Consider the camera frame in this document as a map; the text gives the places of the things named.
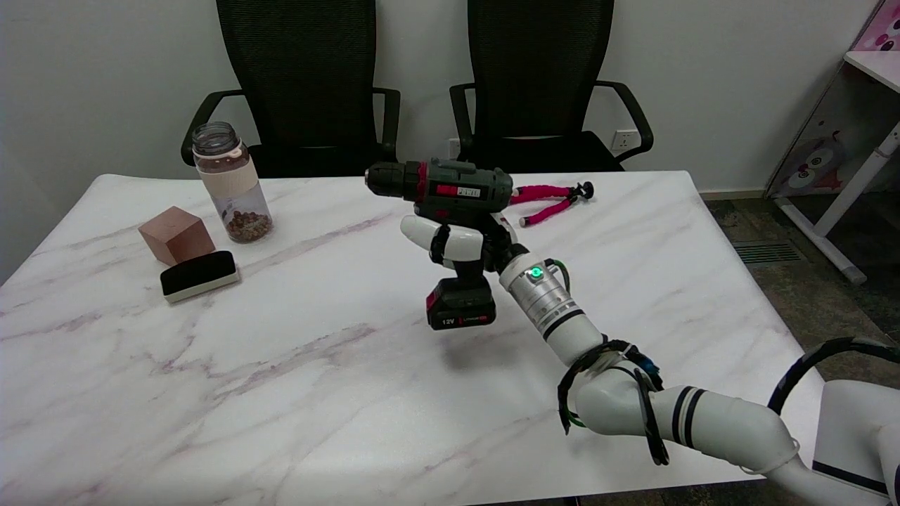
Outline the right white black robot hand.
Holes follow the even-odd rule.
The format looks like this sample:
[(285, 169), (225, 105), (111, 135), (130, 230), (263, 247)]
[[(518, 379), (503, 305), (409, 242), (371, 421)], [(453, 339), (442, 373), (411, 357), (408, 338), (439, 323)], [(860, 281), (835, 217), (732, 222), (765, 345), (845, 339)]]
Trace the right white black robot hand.
[(432, 263), (457, 271), (481, 268), (503, 273), (514, 259), (529, 253), (503, 214), (482, 215), (473, 227), (408, 215), (401, 220), (401, 232), (430, 253)]

